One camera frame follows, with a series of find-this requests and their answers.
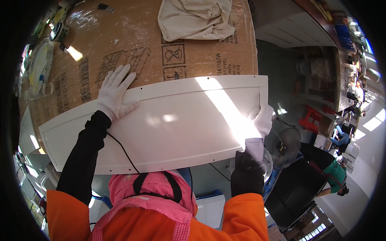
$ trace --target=green shirt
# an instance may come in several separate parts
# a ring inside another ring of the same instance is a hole
[[[331,186],[331,192],[330,193],[336,193],[339,191],[341,183],[342,186],[346,182],[344,178],[346,177],[346,168],[342,168],[340,164],[335,159],[326,169],[323,170],[324,173],[330,174],[335,178],[335,180],[332,177],[328,177],[327,181]]]

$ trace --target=orange jacket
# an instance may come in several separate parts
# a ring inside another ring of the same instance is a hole
[[[47,191],[47,222],[52,241],[91,240],[88,206],[60,191]],[[171,240],[175,222],[141,207],[119,210],[103,228],[104,240]],[[222,231],[192,219],[189,240],[268,241],[264,202],[259,194],[237,195],[225,203]]]

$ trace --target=glove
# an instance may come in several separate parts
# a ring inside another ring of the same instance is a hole
[[[232,197],[244,193],[263,196],[264,169],[246,152],[236,151],[235,170],[230,177]]]
[[[130,65],[120,65],[113,71],[110,71],[98,95],[98,110],[105,113],[111,121],[118,119],[139,106],[138,101],[130,101],[122,104],[122,96],[135,79],[133,72],[122,82],[123,78],[130,70]]]
[[[261,106],[261,109],[253,109],[248,116],[248,119],[252,121],[254,127],[259,132],[260,136],[257,138],[263,138],[269,134],[272,128],[272,114],[273,108],[265,104]]]

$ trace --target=white sheet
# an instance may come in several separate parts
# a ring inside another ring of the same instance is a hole
[[[228,25],[232,0],[163,0],[158,24],[166,41],[223,40],[235,32]]]

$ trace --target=blue jeans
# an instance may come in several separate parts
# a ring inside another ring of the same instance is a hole
[[[340,126],[337,126],[337,130],[339,132],[339,135],[341,136],[340,140],[336,140],[331,137],[331,142],[335,144],[335,146],[340,146],[343,144],[347,144],[350,140],[350,135],[347,133],[344,133]]]

